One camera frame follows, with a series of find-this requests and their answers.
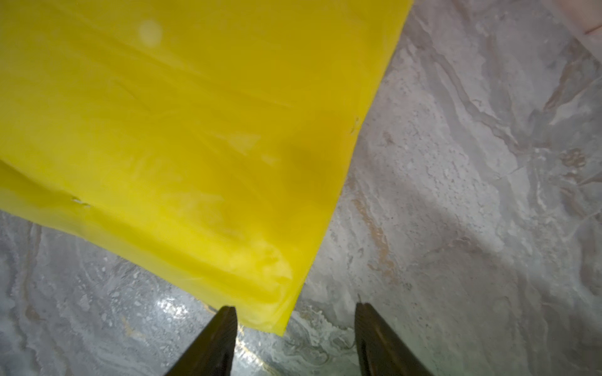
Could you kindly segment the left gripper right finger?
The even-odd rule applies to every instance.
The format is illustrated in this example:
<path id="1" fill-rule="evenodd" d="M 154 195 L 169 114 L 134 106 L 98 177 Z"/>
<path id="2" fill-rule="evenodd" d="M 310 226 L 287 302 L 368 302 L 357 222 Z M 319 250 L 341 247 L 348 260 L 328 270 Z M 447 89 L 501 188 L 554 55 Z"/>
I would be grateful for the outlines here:
<path id="1" fill-rule="evenodd" d="M 357 303 L 354 332 L 363 376 L 433 375 L 371 304 Z"/>

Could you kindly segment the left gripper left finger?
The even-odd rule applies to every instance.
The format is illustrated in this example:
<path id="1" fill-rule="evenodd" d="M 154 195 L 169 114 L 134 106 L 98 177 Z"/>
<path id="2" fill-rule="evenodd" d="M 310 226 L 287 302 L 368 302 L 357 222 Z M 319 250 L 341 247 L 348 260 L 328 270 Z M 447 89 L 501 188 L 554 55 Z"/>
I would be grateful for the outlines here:
<path id="1" fill-rule="evenodd" d="M 233 306 L 223 306 L 168 370 L 166 376 L 229 376 L 238 334 Z"/>

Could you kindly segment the yellow raincoat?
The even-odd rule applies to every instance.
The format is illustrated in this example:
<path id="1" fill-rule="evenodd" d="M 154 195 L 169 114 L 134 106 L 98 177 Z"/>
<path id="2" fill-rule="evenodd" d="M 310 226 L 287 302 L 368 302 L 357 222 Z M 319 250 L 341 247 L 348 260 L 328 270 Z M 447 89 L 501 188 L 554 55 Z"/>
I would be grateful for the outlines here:
<path id="1" fill-rule="evenodd" d="M 282 335 L 410 1 L 4 1 L 1 209 Z"/>

